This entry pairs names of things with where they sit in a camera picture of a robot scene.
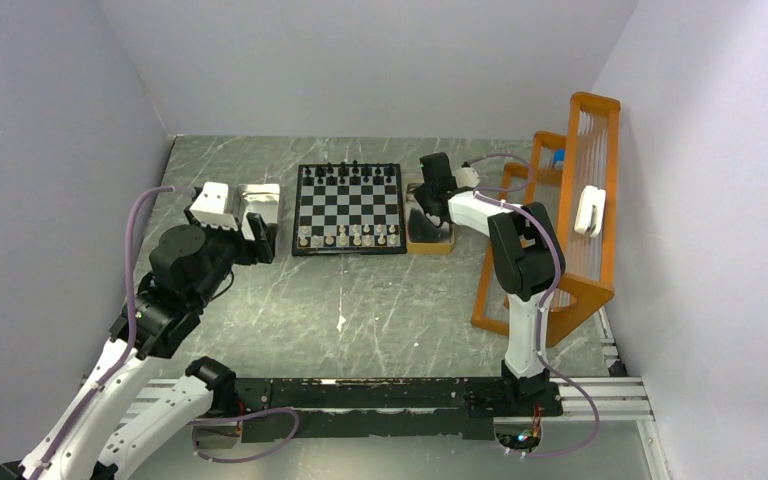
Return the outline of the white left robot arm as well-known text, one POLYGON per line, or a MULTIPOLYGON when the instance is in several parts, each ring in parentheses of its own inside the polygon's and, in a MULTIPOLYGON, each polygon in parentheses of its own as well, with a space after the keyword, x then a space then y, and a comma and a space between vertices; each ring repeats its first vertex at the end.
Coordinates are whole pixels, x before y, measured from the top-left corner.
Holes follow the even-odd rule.
POLYGON ((278 225, 258 213, 214 226, 197 217, 167 230, 151 252, 89 378, 55 426, 23 459, 0 465, 0 479, 128 479, 191 422, 244 417, 236 374, 210 357, 190 363, 164 397, 127 424, 137 395, 200 323, 236 265, 269 264, 278 225))

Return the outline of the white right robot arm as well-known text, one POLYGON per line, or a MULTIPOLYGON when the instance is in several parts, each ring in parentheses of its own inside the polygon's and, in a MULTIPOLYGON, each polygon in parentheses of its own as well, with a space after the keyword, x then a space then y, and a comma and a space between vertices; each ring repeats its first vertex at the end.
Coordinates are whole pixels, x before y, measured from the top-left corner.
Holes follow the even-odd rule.
POLYGON ((414 197, 423 212, 485 235, 496 280, 509 301, 508 347, 499 391, 502 406, 522 414, 549 384, 545 358, 549 304, 565 261, 543 204, 494 199, 477 187, 460 186, 445 153, 419 160, 423 182, 414 197))

